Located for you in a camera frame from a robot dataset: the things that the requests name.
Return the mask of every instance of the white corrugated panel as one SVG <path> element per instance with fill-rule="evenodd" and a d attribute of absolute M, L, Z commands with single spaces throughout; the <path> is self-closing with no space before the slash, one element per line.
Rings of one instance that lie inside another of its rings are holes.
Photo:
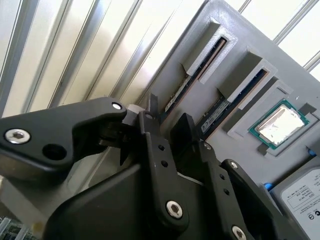
<path fill-rule="evenodd" d="M 26 111 L 30 93 L 34 91 L 66 4 L 66 0 L 39 0 L 15 72 L 3 117 Z"/>
<path fill-rule="evenodd" d="M 0 113 L 102 96 L 136 102 L 203 2 L 0 1 Z M 299 64 L 315 68 L 318 0 L 227 2 Z"/>
<path fill-rule="evenodd" d="M 306 0 L 252 0 L 242 15 L 268 38 L 274 39 Z"/>

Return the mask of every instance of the robotic arm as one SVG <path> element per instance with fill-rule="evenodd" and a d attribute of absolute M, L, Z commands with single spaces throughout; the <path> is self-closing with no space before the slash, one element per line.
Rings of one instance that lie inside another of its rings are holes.
<path fill-rule="evenodd" d="M 184 113 L 160 131 L 157 97 L 133 124 L 103 97 L 0 119 L 0 174 L 28 186 L 58 186 L 72 165 L 108 147 L 133 163 L 61 204 L 44 240 L 302 240 L 236 159 L 220 163 Z"/>

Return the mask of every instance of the black plastic bracket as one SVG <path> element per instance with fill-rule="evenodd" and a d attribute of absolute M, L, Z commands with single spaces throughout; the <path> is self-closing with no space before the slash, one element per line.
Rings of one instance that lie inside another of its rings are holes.
<path fill-rule="evenodd" d="M 189 225 L 189 214 L 184 201 L 178 173 L 169 142 L 161 136 L 158 120 L 148 111 L 142 111 L 137 117 L 137 126 L 141 133 L 141 164 L 144 169 L 146 205 L 154 211 L 149 212 L 149 222 L 158 236 L 177 237 Z M 170 215 L 169 201 L 177 203 L 180 217 Z"/>
<path fill-rule="evenodd" d="M 302 240 L 300 227 L 289 222 L 258 188 L 242 167 L 226 159 L 221 166 L 228 172 L 247 227 L 255 239 Z"/>
<path fill-rule="evenodd" d="M 101 128 L 126 114 L 117 100 L 102 97 L 2 118 L 0 175 L 39 183 L 63 179 L 74 162 L 107 148 L 100 144 Z M 26 131 L 29 140 L 10 142 L 6 134 L 12 129 Z"/>
<path fill-rule="evenodd" d="M 171 145 L 179 171 L 204 183 L 212 224 L 218 225 L 221 230 L 215 232 L 214 237 L 237 240 L 233 233 L 233 227 L 237 226 L 247 240 L 253 240 L 245 225 L 228 172 L 220 167 L 214 149 L 200 140 L 195 129 L 192 117 L 184 113 L 171 130 Z"/>

